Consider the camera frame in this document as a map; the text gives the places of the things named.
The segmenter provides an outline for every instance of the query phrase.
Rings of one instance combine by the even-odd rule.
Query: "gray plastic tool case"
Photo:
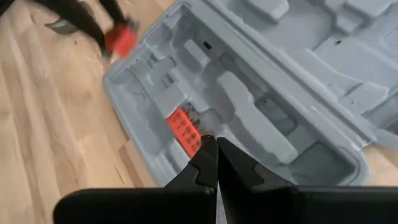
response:
[[[395,1],[177,2],[104,89],[159,185],[189,161],[166,123],[188,103],[293,183],[362,184],[362,148],[398,147]]]

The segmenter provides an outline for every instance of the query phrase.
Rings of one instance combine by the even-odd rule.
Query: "hardwood floor plank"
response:
[[[29,182],[25,172],[6,81],[0,66],[0,223],[35,223]]]

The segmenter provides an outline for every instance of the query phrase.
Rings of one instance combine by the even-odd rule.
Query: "red object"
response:
[[[137,33],[129,26],[117,24],[105,34],[105,47],[116,52],[120,57],[126,58],[136,45],[137,40]]]
[[[189,157],[193,157],[200,149],[200,133],[185,114],[184,110],[178,108],[167,118],[167,123],[177,137]]]

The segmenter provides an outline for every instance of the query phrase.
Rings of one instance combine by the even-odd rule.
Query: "light wood surface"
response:
[[[174,0],[120,0],[143,33]],[[105,29],[111,22],[87,0]],[[64,195],[154,183],[103,92],[108,64],[82,34],[43,26],[55,15],[16,0],[0,18],[0,223],[52,223]],[[369,184],[398,185],[398,155],[369,147]]]

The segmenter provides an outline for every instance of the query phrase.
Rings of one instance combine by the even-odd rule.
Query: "pliers handle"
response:
[[[57,13],[62,18],[68,20],[78,29],[92,37],[99,45],[103,54],[110,53],[111,49],[106,48],[105,35],[94,18],[81,6],[77,0],[32,0],[51,11]],[[126,26],[129,22],[117,4],[116,0],[99,0],[104,9],[113,19],[113,25]]]

